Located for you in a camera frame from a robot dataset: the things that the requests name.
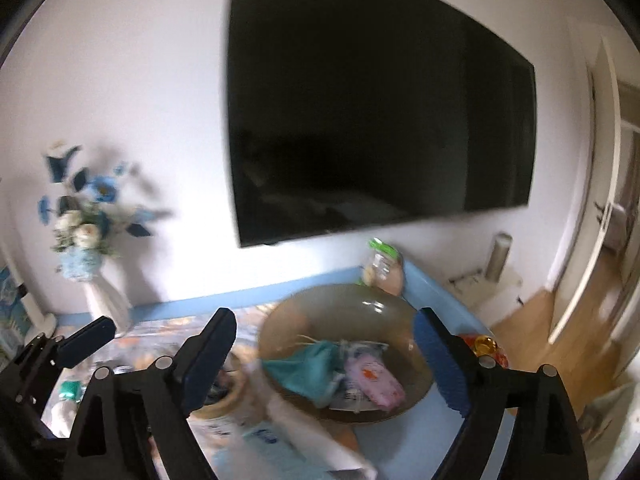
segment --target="white cylinder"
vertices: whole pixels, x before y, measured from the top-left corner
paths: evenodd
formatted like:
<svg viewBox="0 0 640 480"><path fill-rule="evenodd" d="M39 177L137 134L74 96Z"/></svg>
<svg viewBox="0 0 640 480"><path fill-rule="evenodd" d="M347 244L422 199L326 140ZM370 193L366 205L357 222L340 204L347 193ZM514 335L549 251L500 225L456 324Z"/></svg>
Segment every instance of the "white cylinder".
<svg viewBox="0 0 640 480"><path fill-rule="evenodd" d="M94 319L106 316L116 325L116 337L122 337L131 328L131 304L111 283L98 273L90 282L82 282L89 312Z"/></svg>
<svg viewBox="0 0 640 480"><path fill-rule="evenodd" d="M507 256L509 256L512 242L513 238L507 233L498 233L495 235L494 250L491 251L491 257L484 272L484 278L488 282L498 283L500 281L500 276L504 269L504 264L507 262Z"/></svg>

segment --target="green bottle cap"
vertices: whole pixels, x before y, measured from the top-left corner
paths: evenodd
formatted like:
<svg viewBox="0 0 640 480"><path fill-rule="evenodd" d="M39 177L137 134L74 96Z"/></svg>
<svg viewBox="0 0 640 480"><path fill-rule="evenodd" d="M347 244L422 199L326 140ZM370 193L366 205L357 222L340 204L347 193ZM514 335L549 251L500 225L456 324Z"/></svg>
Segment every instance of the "green bottle cap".
<svg viewBox="0 0 640 480"><path fill-rule="evenodd" d="M65 400L78 400L81 386L80 381L65 381L60 386L58 397Z"/></svg>
<svg viewBox="0 0 640 480"><path fill-rule="evenodd" d="M393 258L394 260L397 260L398 256L400 255L400 253L395 247L392 247L389 244L385 244L379 238L372 238L371 240L369 240L369 247L381 253L386 254L387 256Z"/></svg>

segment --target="vase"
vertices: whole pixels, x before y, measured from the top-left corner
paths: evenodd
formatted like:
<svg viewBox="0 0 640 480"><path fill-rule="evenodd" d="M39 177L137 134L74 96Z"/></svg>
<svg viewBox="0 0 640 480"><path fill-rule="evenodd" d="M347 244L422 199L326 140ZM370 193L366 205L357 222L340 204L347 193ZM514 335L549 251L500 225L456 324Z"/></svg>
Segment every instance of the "vase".
<svg viewBox="0 0 640 480"><path fill-rule="evenodd" d="M110 317L116 325L116 337L122 337L131 328L131 304L98 273L91 280L81 282L89 312L94 319Z"/></svg>

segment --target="pink package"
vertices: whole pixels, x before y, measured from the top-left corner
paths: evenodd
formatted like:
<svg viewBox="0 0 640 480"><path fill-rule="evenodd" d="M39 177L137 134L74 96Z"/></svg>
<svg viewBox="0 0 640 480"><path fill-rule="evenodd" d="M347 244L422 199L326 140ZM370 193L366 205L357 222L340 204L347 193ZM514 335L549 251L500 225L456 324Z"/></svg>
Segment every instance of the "pink package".
<svg viewBox="0 0 640 480"><path fill-rule="evenodd" d="M350 358L344 365L349 378L355 382L371 402L389 412L404 400L404 390L382 361L370 354Z"/></svg>

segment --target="blue flower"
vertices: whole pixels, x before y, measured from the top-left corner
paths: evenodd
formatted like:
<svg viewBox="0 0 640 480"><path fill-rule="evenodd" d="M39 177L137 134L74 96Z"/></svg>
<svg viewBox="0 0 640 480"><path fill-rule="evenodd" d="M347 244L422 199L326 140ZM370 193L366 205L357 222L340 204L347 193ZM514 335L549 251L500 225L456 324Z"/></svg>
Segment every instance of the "blue flower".
<svg viewBox="0 0 640 480"><path fill-rule="evenodd" d="M43 225L49 225L49 197L47 195L38 200L38 216Z"/></svg>
<svg viewBox="0 0 640 480"><path fill-rule="evenodd" d="M60 271L73 282L92 280L102 265L102 255L95 249L81 249L71 246L60 253Z"/></svg>
<svg viewBox="0 0 640 480"><path fill-rule="evenodd" d="M118 188L112 176L97 175L89 183L89 190L96 202L112 203L116 201Z"/></svg>
<svg viewBox="0 0 640 480"><path fill-rule="evenodd" d="M127 163L124 161L113 168L113 174L115 176L123 176L125 171L127 171Z"/></svg>

